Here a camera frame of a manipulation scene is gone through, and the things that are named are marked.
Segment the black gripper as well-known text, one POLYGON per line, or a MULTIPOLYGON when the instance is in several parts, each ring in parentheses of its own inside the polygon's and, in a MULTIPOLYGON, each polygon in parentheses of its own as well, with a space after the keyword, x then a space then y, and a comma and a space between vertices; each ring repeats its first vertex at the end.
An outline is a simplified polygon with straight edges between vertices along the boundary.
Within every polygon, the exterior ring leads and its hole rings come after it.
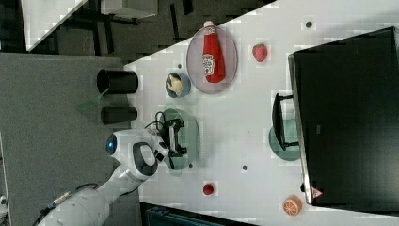
POLYGON ((161 137, 169 148, 168 157, 182 157, 187 154, 187 149, 179 143, 179 131, 184 128, 184 122, 180 119, 173 119, 163 122, 161 137))

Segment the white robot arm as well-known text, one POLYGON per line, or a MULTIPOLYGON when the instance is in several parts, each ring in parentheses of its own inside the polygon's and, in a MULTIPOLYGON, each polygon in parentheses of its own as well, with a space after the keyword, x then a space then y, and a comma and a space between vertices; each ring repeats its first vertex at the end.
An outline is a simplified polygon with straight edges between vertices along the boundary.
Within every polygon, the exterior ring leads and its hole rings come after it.
POLYGON ((85 184, 68 191, 40 211, 32 226, 103 226, 110 206, 150 179, 163 160, 183 148, 177 134, 186 126, 180 119, 163 120, 159 129, 127 129, 111 134, 106 153, 119 165, 99 187, 85 184))

